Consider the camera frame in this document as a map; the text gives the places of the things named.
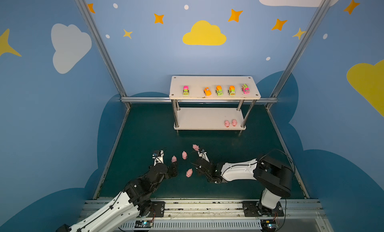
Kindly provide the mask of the orange green toy car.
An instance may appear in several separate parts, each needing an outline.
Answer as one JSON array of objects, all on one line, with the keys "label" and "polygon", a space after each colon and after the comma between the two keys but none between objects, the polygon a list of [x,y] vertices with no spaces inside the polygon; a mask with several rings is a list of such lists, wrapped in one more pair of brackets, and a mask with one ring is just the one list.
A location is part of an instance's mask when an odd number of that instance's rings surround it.
[{"label": "orange green toy car", "polygon": [[216,86],[216,95],[222,96],[223,95],[223,89],[220,85]]}]

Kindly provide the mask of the pink green toy truck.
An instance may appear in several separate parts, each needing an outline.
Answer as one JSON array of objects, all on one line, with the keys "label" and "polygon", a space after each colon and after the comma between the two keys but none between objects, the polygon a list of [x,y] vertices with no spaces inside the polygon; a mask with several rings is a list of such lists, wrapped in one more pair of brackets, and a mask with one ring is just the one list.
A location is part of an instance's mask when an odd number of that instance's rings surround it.
[{"label": "pink green toy truck", "polygon": [[188,86],[183,87],[183,96],[189,96],[190,91]]}]

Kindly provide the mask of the orange green toy truck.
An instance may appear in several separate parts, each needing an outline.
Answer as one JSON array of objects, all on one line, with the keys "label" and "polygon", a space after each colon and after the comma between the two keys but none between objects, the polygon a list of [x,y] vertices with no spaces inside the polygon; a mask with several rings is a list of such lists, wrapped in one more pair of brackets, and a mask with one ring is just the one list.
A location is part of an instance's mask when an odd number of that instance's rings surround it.
[{"label": "orange green toy truck", "polygon": [[235,89],[235,87],[234,86],[230,86],[229,87],[229,89],[228,89],[228,94],[229,94],[229,96],[235,96],[235,94],[236,94],[236,89]]}]

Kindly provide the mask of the pink green toy car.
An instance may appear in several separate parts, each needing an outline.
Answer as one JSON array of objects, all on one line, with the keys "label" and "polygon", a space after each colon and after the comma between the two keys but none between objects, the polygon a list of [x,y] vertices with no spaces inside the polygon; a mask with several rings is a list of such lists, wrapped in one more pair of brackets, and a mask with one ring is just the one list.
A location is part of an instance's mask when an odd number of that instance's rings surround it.
[{"label": "pink green toy car", "polygon": [[249,89],[247,84],[242,84],[242,92],[243,92],[243,94],[249,94],[250,93],[250,89]]}]

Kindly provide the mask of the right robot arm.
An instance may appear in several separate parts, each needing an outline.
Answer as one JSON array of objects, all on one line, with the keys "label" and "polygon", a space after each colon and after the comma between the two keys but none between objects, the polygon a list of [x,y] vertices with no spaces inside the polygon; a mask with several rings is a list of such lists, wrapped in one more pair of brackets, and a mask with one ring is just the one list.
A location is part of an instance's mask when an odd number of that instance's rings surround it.
[{"label": "right robot arm", "polygon": [[260,217],[273,217],[280,214],[280,199],[291,196],[292,169],[270,156],[239,163],[213,164],[205,156],[200,156],[194,166],[199,175],[204,175],[210,183],[221,184],[238,180],[257,181],[265,189],[256,205],[247,207]]}]

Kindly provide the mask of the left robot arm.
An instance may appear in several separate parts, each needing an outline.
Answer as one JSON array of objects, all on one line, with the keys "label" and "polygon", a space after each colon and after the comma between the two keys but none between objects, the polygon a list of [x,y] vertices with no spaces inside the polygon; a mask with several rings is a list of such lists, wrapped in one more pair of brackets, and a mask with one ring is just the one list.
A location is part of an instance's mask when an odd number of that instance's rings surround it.
[{"label": "left robot arm", "polygon": [[108,204],[86,219],[68,226],[60,226],[58,232],[112,232],[125,221],[146,216],[150,212],[151,195],[163,180],[178,175],[178,163],[152,165],[147,173],[131,180]]}]

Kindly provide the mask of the white two-tier shelf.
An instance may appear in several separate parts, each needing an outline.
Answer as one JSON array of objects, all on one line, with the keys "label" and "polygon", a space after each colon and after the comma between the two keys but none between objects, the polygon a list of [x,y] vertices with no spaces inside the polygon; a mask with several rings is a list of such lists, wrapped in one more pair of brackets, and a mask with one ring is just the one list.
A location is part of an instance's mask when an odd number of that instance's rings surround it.
[{"label": "white two-tier shelf", "polygon": [[[250,93],[243,94],[242,84],[247,84]],[[223,95],[216,95],[216,86],[220,85]],[[230,86],[236,89],[235,96],[229,96]],[[183,87],[188,86],[189,96],[183,96]],[[204,88],[209,87],[212,94],[205,96]],[[172,100],[174,112],[175,130],[237,130],[246,129],[248,114],[242,113],[243,100],[238,102],[237,107],[181,107],[176,99],[218,99],[235,100],[251,99],[249,110],[252,110],[256,100],[261,98],[259,89],[251,76],[173,76],[171,79],[169,98]],[[232,126],[232,120],[238,124]],[[225,121],[230,122],[229,127],[225,127]]]}]

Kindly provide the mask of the left controller board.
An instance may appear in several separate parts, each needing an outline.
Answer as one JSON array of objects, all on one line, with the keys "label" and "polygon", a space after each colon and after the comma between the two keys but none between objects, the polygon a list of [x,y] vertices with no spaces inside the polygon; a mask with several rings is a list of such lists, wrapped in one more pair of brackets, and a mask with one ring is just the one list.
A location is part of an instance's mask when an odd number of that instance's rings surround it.
[{"label": "left controller board", "polygon": [[150,229],[153,225],[152,221],[135,221],[135,229]]}]

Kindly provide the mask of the controller board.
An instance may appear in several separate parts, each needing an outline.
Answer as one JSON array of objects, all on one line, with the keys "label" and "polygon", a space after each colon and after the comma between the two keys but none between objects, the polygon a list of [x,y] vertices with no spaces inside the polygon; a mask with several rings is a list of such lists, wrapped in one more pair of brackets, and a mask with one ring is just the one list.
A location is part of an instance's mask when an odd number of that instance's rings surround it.
[{"label": "controller board", "polygon": [[276,222],[271,220],[262,220],[261,227],[261,232],[275,232],[278,228]]},{"label": "controller board", "polygon": [[152,221],[135,221],[135,229],[150,229],[153,225]]}]

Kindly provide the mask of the right controller board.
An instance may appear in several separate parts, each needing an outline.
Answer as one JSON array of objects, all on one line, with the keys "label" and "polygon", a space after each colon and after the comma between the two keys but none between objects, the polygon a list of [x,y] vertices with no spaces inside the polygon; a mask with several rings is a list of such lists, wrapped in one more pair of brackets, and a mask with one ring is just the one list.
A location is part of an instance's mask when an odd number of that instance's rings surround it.
[{"label": "right controller board", "polygon": [[275,232],[278,228],[276,222],[271,220],[262,220],[261,227],[261,232]]}]

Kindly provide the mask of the rear aluminium crossbar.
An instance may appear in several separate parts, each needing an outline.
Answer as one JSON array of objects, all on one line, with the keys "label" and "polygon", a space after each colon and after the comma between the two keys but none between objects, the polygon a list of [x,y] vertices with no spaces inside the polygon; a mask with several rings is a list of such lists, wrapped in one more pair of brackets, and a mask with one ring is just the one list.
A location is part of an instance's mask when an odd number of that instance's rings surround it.
[{"label": "rear aluminium crossbar", "polygon": [[[131,103],[171,103],[173,99],[170,99],[168,97],[122,97],[121,102],[131,102]],[[243,100],[251,101],[251,99],[235,99],[235,100],[218,100],[218,99],[176,99],[178,102],[181,103],[235,103],[240,102]],[[256,103],[277,103],[277,98],[261,98],[259,100],[256,100]]]}]

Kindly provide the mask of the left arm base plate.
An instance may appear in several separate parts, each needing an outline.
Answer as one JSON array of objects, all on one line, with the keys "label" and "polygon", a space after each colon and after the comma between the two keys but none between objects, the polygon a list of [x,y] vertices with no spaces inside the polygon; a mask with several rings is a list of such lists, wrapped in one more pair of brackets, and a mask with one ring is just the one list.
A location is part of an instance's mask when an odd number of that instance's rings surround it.
[{"label": "left arm base plate", "polygon": [[150,207],[141,211],[142,218],[163,218],[165,213],[164,201],[152,201]]}]

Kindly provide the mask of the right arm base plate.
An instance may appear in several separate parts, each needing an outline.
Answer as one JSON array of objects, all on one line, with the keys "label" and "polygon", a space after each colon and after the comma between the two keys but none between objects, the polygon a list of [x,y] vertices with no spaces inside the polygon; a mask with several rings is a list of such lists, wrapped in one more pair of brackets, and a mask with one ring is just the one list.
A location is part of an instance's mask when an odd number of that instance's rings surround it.
[{"label": "right arm base plate", "polygon": [[284,217],[284,209],[280,202],[274,209],[269,209],[260,204],[259,201],[242,202],[245,217]]}]

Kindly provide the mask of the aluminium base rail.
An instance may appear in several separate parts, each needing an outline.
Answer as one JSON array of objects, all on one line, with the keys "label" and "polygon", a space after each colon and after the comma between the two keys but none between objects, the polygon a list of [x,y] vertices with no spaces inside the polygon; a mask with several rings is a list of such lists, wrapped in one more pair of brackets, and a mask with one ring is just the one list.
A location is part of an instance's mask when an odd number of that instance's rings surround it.
[{"label": "aluminium base rail", "polygon": [[[160,199],[165,202],[163,218],[137,217],[113,232],[261,232],[261,221],[275,221],[276,232],[332,232],[334,229],[315,199],[282,199],[284,217],[245,217],[241,199]],[[135,229],[135,221],[152,221],[150,229]]]}]

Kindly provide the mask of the left aluminium frame post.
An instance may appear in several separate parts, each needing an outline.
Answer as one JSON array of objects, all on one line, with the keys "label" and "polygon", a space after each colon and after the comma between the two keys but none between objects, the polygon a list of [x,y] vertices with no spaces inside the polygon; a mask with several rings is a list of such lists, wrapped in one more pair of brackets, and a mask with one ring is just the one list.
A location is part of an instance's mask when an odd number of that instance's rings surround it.
[{"label": "left aluminium frame post", "polygon": [[100,32],[96,26],[96,23],[93,19],[92,13],[89,10],[88,4],[86,3],[86,0],[74,0],[91,35],[92,38],[94,39],[94,42],[100,52],[100,55],[109,71],[109,74],[120,94],[120,97],[126,97],[127,93],[124,89],[124,86],[122,84],[122,81],[118,75],[118,72],[116,71],[116,68],[112,62],[112,59],[107,51],[107,48],[103,42],[103,39],[100,35]]}]

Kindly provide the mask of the aluminium frame post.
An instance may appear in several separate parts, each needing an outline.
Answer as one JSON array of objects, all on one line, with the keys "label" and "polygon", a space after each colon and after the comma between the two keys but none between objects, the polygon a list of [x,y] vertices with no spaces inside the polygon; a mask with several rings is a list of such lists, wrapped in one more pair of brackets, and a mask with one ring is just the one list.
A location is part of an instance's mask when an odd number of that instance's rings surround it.
[{"label": "aluminium frame post", "polygon": [[300,40],[297,48],[295,49],[287,67],[283,71],[281,77],[279,78],[276,86],[274,87],[271,95],[270,95],[270,102],[266,103],[266,109],[270,110],[273,103],[272,101],[277,102],[278,95],[280,94],[281,90],[283,89],[284,85],[286,84],[288,78],[290,77],[291,73],[293,72],[295,66],[297,65],[299,59],[301,58],[302,54],[304,53],[306,47],[310,43],[313,35],[315,34],[317,28],[319,27],[320,23],[322,22],[323,18],[325,17],[327,11],[331,7],[332,0],[322,0],[320,5],[318,6],[316,12],[314,13],[314,16],[312,17],[311,21],[309,22],[309,25],[307,26],[307,30],[304,33],[304,36]]},{"label": "aluminium frame post", "polygon": [[89,10],[88,4],[86,3],[86,0],[74,0],[91,35],[92,38],[94,39],[94,42],[100,52],[100,55],[109,71],[109,74],[120,94],[120,97],[126,97],[127,93],[124,89],[124,86],[122,84],[122,81],[118,75],[118,72],[116,71],[116,68],[112,62],[112,59],[107,51],[107,48],[103,42],[103,39],[100,35],[100,32],[96,26],[96,23],[93,19],[92,13]]}]

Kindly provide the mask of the right aluminium frame post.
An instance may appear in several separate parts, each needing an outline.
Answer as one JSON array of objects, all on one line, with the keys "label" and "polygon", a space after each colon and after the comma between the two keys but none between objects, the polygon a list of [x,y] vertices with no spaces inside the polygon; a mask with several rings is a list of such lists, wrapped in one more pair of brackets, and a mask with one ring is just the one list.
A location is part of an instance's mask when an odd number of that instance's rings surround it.
[{"label": "right aluminium frame post", "polygon": [[327,11],[331,7],[332,0],[322,0],[320,5],[318,6],[316,12],[314,13],[314,16],[312,17],[311,21],[309,22],[309,25],[307,26],[307,30],[304,33],[304,36],[300,40],[297,48],[295,49],[287,67],[283,71],[281,77],[279,78],[276,86],[274,87],[271,95],[270,95],[270,102],[266,103],[266,109],[270,110],[273,103],[272,101],[277,102],[278,95],[280,94],[281,90],[283,89],[284,85],[286,84],[288,78],[290,77],[291,73],[293,72],[295,66],[297,65],[299,59],[301,58],[302,54],[304,53],[306,47],[310,43],[313,35],[315,34],[317,28],[319,27],[320,23],[322,22],[323,18],[325,17]]}]

